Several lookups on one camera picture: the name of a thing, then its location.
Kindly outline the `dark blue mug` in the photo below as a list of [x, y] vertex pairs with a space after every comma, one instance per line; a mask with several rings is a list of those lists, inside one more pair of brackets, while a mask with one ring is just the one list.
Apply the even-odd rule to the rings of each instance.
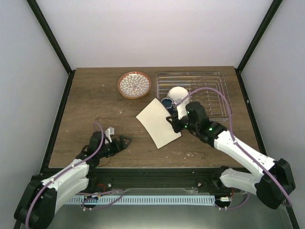
[[161, 100], [162, 105], [166, 108], [166, 110], [169, 112], [169, 114], [174, 113], [174, 106], [173, 106], [173, 100], [171, 98], [163, 98]]

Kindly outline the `cream rectangular plate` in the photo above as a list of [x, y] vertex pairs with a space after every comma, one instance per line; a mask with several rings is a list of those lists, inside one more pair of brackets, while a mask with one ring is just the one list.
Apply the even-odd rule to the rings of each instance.
[[169, 116], [170, 113], [157, 98], [148, 103], [136, 116], [136, 119], [152, 138], [157, 149], [182, 136], [180, 132], [175, 133], [172, 125], [166, 120], [166, 117]]

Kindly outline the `white scalloped bowl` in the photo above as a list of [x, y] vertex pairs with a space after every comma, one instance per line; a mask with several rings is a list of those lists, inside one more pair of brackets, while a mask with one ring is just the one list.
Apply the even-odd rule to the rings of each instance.
[[190, 103], [188, 95], [188, 91], [180, 86], [173, 87], [168, 92], [168, 97], [173, 100], [173, 105], [177, 110], [179, 120], [187, 116], [186, 106]]

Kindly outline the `patterned round plate orange rim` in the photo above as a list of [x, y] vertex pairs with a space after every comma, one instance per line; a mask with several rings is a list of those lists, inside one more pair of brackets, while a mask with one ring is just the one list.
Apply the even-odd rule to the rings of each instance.
[[137, 99], [147, 95], [151, 85], [150, 77], [137, 71], [125, 73], [118, 80], [120, 94], [128, 99]]

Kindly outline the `metal wire dish rack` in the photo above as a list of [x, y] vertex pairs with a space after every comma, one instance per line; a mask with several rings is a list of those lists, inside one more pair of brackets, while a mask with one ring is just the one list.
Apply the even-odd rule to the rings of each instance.
[[189, 93], [201, 88], [210, 87], [219, 91], [224, 97], [212, 90], [200, 90], [190, 96], [190, 101], [199, 101], [204, 106], [210, 120], [224, 123], [229, 120], [225, 100], [230, 104], [230, 98], [224, 79], [219, 72], [186, 72], [186, 73], [158, 73], [156, 75], [156, 97], [163, 99], [168, 96], [171, 88], [180, 86]]

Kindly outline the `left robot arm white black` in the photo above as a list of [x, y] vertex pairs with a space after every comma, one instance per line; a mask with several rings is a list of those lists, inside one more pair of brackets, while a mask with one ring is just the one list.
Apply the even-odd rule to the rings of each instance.
[[131, 142], [131, 138], [123, 135], [114, 137], [111, 128], [104, 133], [94, 132], [88, 145], [67, 167], [49, 178], [33, 179], [26, 186], [14, 218], [30, 229], [47, 228], [70, 198], [83, 191], [91, 193], [97, 188], [95, 169], [100, 159], [115, 156]]

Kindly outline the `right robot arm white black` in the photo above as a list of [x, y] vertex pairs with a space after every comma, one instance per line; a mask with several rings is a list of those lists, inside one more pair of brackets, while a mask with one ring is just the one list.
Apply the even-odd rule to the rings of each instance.
[[275, 160], [236, 138], [225, 126], [211, 121], [198, 101], [184, 104], [176, 100], [172, 106], [173, 113], [166, 120], [175, 133], [188, 130], [201, 142], [227, 154], [247, 169], [247, 172], [240, 172], [220, 167], [219, 176], [212, 179], [215, 191], [243, 190], [256, 195], [271, 209], [290, 203], [287, 197], [295, 190], [295, 181], [286, 160]]

